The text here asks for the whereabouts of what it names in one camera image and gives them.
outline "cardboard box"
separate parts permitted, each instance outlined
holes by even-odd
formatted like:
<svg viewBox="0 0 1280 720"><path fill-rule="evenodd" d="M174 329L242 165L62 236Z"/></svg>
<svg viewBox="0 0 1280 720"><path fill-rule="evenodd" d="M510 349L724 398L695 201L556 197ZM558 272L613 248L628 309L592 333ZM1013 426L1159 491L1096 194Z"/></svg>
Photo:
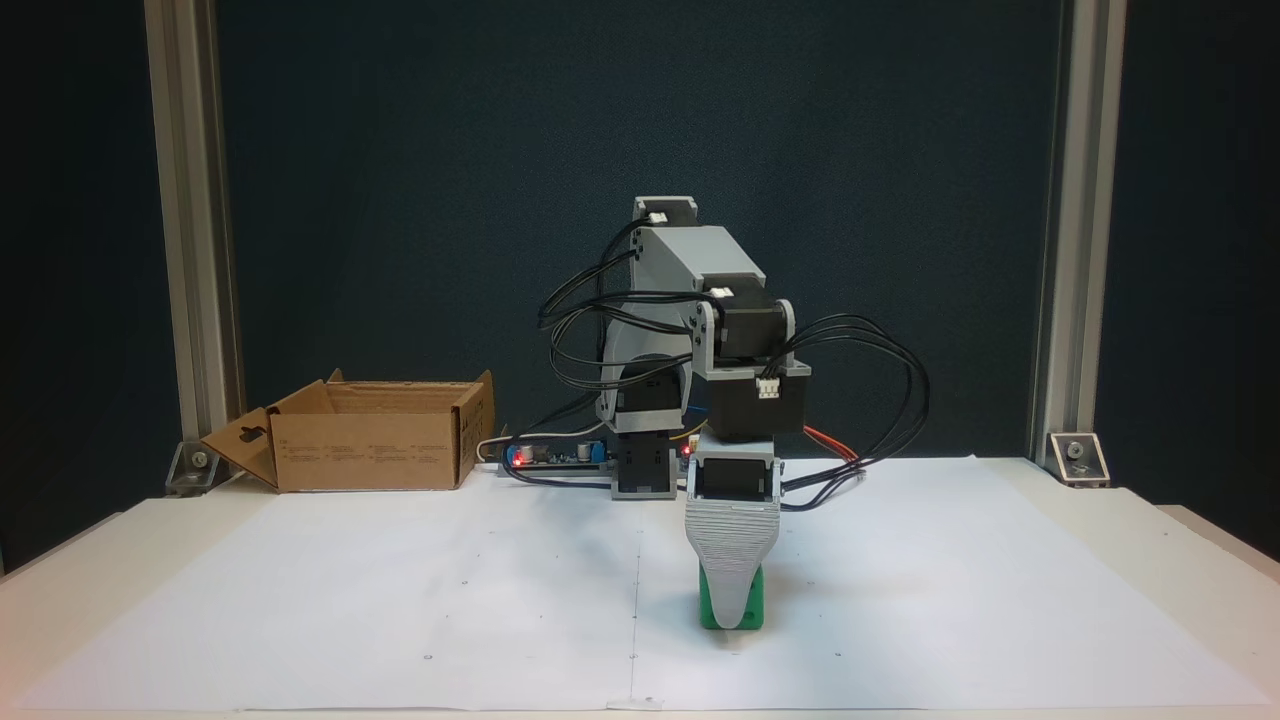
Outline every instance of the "cardboard box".
<svg viewBox="0 0 1280 720"><path fill-rule="evenodd" d="M279 492L453 489L493 423L488 370L474 383L346 382L334 370L204 442Z"/></svg>

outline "green object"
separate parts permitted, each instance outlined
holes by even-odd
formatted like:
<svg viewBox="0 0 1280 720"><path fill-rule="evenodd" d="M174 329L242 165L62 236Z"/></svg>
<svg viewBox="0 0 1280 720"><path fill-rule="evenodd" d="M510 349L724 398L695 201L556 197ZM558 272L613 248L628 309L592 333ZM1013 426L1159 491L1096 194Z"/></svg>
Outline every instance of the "green object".
<svg viewBox="0 0 1280 720"><path fill-rule="evenodd" d="M707 588L707 570L698 564L698 619L708 630L722 629L716 623L716 612L712 611L712 592ZM742 612L742 621L733 630L759 630L764 625L764 568L755 569L755 578L751 579L751 592L746 596L746 610Z"/></svg>

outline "red wire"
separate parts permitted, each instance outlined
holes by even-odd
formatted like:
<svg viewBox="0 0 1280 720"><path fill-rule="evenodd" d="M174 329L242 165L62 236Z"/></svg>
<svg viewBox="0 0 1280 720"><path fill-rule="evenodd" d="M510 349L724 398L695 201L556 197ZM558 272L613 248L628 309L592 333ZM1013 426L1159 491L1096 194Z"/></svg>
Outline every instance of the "red wire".
<svg viewBox="0 0 1280 720"><path fill-rule="evenodd" d="M822 430L819 430L817 428L810 428L809 425L804 427L804 432L805 432L806 436L809 436L810 438L813 438L814 441L817 441L818 445L823 445L823 446L833 450L836 452L836 455L840 455L845 460L858 460L858 454L854 452L852 448L850 448L847 445L840 442L838 439L828 436L827 433L824 433L824 432L822 432Z"/></svg>

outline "white table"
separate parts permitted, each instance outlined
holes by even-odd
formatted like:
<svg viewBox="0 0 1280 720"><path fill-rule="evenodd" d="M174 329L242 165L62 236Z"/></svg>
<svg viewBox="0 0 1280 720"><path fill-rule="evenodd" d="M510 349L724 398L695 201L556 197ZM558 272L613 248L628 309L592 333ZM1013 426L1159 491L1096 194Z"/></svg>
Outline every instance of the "white table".
<svg viewBox="0 0 1280 720"><path fill-rule="evenodd" d="M1280 698L1280 583L1272 579L1280 578L1280 565L1217 528L1198 521L1194 515L1180 509L1161 511L1129 491L1069 489L1024 460L993 459L983 462L1007 478L1042 512L1084 541L1094 555L1180 623L1211 652L1248 676L1267 696ZM5 578L0 583L0 716L44 720L134 717L137 714L132 712L23 711L12 705L40 676L56 667L116 616L239 527L270 497L270 491L264 486L242 480L201 498L148 500L33 566ZM1175 516L1197 527L1198 532ZM439 711L225 714L246 720L346 720L375 716L438 720L462 715L465 714ZM552 717L563 714L489 712L485 717L535 715ZM632 714L603 711L576 715L614 720ZM759 719L795 715L794 711L750 714ZM1280 719L1280 706L1001 712L878 710L822 711L809 715L877 720L1230 720ZM202 716L210 715L147 714L152 720L191 720Z"/></svg>

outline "white paper sheet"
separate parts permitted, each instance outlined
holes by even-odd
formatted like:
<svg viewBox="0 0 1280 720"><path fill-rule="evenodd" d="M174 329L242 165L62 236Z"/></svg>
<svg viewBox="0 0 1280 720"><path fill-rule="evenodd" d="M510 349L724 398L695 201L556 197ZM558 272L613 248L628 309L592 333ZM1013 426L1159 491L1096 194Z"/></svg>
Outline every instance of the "white paper sheet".
<svg viewBox="0 0 1280 720"><path fill-rule="evenodd" d="M806 462L788 462L788 473ZM682 502L289 495L27 707L1106 707L1267 700L974 460L783 518L765 628L704 630Z"/></svg>
<svg viewBox="0 0 1280 720"><path fill-rule="evenodd" d="M646 510L635 685L663 708L1267 703L973 459L785 515L754 633L700 630L682 519Z"/></svg>

